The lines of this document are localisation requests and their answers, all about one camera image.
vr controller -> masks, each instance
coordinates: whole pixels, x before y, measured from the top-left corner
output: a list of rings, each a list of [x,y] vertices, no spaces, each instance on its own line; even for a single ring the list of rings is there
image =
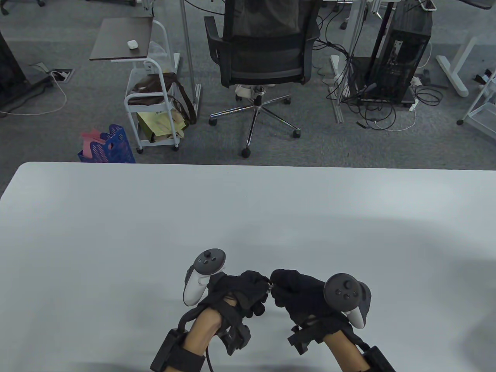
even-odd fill
[[[202,252],[186,272],[183,302],[186,306],[194,306],[200,301],[212,275],[224,270],[226,254],[218,248]]]
[[[372,298],[365,283],[350,274],[334,274],[325,283],[324,298],[330,307],[342,311],[352,326],[359,329],[365,327]]]

chair base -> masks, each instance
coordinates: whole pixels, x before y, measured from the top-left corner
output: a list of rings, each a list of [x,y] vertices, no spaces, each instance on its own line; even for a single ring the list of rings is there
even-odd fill
[[[246,147],[241,151],[241,156],[243,156],[244,158],[248,158],[251,154],[249,146],[251,144],[251,137],[253,136],[253,129],[255,128],[255,123],[256,123],[256,120],[257,120],[258,115],[260,113],[266,114],[266,115],[270,116],[271,118],[274,118],[277,121],[291,127],[293,129],[293,138],[300,138],[301,137],[300,128],[292,125],[291,123],[287,122],[282,117],[278,116],[277,114],[273,113],[272,111],[270,111],[268,108],[265,107],[267,105],[270,105],[271,103],[280,102],[280,101],[283,101],[285,105],[289,105],[289,104],[291,104],[291,95],[287,94],[285,96],[274,98],[274,99],[266,101],[266,102],[262,101],[262,95],[263,94],[256,95],[254,99],[250,99],[251,105],[236,107],[233,109],[224,110],[224,111],[212,114],[212,115],[210,115],[210,119],[208,120],[208,123],[210,125],[214,126],[214,125],[217,125],[217,118],[219,118],[219,117],[230,115],[230,114],[237,114],[237,113],[240,113],[242,111],[253,109],[253,118],[251,119],[251,126],[250,126],[250,130],[249,130],[248,138],[247,138],[247,144],[246,144]]]

black glove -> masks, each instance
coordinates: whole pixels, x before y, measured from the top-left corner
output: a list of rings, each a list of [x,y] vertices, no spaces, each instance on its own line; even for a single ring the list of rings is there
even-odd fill
[[[241,317],[251,318],[265,312],[263,303],[269,292],[269,279],[256,271],[245,271],[240,276],[223,272],[212,275],[207,285],[208,295],[199,305],[210,305],[232,297],[237,301],[236,311]]]
[[[316,337],[320,340],[326,334],[343,330],[348,338],[353,329],[348,318],[332,309],[324,299],[325,283],[296,270],[275,270],[270,275],[272,297],[276,306],[286,308],[295,324],[305,328],[319,321],[321,332]]]

rolling cart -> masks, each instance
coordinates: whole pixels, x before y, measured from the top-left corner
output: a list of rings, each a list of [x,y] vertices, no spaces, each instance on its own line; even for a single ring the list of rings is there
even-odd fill
[[[174,151],[179,150],[180,138],[176,135],[176,128],[172,117],[173,105],[168,96],[175,96],[176,85],[173,83],[167,91],[164,82],[163,70],[160,64],[154,60],[148,52],[152,27],[157,26],[161,29],[164,36],[162,48],[165,51],[167,65],[172,67],[172,71],[177,73],[181,55],[173,53],[167,37],[167,31],[162,23],[153,19],[153,17],[129,17],[129,18],[106,18],[98,33],[95,46],[90,56],[91,61],[111,61],[111,62],[131,62],[132,70],[127,82],[127,88],[124,97],[124,108],[127,112],[129,123],[137,142],[137,153],[143,153],[143,148],[147,146],[171,145]],[[129,49],[127,42],[135,40],[138,48]],[[134,93],[133,87],[141,79],[150,74],[158,74],[162,91],[152,93]],[[154,105],[133,105],[131,99],[163,97],[164,101]],[[141,132],[137,120],[133,114],[140,112],[168,112],[171,122],[172,137],[157,142],[150,142],[144,133]]]
[[[484,85],[483,89],[479,92],[474,102],[470,105],[469,109],[456,123],[458,125],[463,125],[464,123],[468,123],[471,126],[477,128],[478,130],[484,132],[485,134],[491,136],[496,139],[496,105],[489,102],[492,97],[491,93],[496,92],[496,68],[494,68],[493,73],[491,74],[489,81],[486,85]],[[474,107],[477,105],[479,100],[483,95],[486,95],[485,100],[482,105],[474,110]]]

chair armrest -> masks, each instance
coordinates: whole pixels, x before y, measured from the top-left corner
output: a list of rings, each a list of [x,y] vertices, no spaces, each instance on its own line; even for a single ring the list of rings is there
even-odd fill
[[[226,42],[219,37],[219,33],[217,31],[217,25],[215,24],[215,18],[212,16],[204,17],[205,20],[205,29],[207,31],[207,40],[208,40],[208,48],[210,50],[210,57],[212,60],[219,64],[219,54],[218,51],[223,46],[226,45]]]

